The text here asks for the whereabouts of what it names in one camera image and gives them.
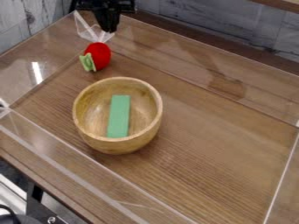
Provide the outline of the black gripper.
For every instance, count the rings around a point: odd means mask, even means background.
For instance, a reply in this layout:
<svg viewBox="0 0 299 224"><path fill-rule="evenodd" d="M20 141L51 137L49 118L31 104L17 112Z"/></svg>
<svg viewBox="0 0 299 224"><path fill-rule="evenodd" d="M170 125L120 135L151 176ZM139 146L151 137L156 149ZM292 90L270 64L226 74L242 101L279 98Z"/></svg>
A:
<svg viewBox="0 0 299 224"><path fill-rule="evenodd" d="M120 13L136 12L136 0L73 0L73 9L93 11L102 30L115 32L120 21ZM99 9L116 11L110 12L108 18L107 11Z"/></svg>

